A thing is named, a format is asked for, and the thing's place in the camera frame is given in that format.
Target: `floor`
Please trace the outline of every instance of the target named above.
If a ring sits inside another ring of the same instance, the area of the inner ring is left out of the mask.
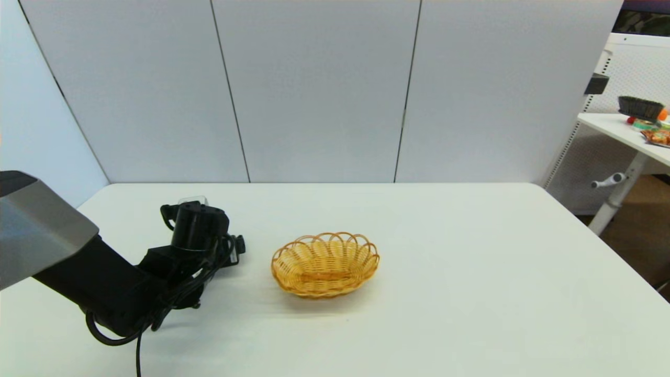
[[[670,184],[642,176],[602,239],[649,284],[670,278]],[[591,216],[579,216],[588,224]],[[670,286],[661,293],[670,303]]]

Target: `orange object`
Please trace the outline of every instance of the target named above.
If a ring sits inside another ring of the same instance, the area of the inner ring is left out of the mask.
[[[289,242],[272,257],[272,276],[286,292],[329,299],[358,289],[377,271],[377,247],[361,234],[321,233]]]

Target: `white pegboard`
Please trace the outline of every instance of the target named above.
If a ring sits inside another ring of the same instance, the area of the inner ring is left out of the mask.
[[[612,34],[596,72],[610,77],[605,92],[586,99],[586,113],[616,113],[618,97],[630,95],[670,105],[670,38]],[[595,213],[612,188],[590,182],[626,169],[635,151],[590,127],[575,124],[571,138],[545,183],[547,191],[570,211]]]

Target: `black cable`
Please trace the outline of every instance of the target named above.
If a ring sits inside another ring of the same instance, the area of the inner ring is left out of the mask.
[[[138,331],[137,333],[134,333],[133,335],[130,335],[129,337],[124,337],[121,339],[111,339],[103,333],[100,332],[98,329],[98,326],[95,324],[95,318],[93,315],[92,311],[86,311],[86,326],[88,327],[88,330],[90,331],[90,334],[93,335],[95,339],[97,339],[99,342],[105,345],[111,345],[111,346],[117,346],[117,345],[124,345],[132,342],[135,340],[136,337],[140,336],[142,334],[142,331],[145,329],[142,329],[141,331]]]
[[[135,373],[137,377],[142,377],[142,367],[139,363],[139,345],[142,341],[142,332],[137,336],[137,347],[135,347]]]

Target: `white table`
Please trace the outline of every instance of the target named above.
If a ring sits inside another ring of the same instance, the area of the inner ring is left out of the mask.
[[[670,305],[532,184],[114,184],[80,210],[132,263],[170,242],[159,206],[205,195],[247,253],[142,341],[144,376],[667,376]],[[282,292],[285,242],[360,232],[375,277],[331,301]],[[79,308],[2,292],[0,376],[134,376]]]
[[[589,224],[589,228],[598,235],[621,208],[623,200],[642,174],[649,158],[670,166],[670,148],[647,144],[642,134],[627,124],[626,119],[628,117],[622,114],[581,113],[578,116],[583,124],[637,150],[635,158],[626,169],[626,180],[616,186]]]

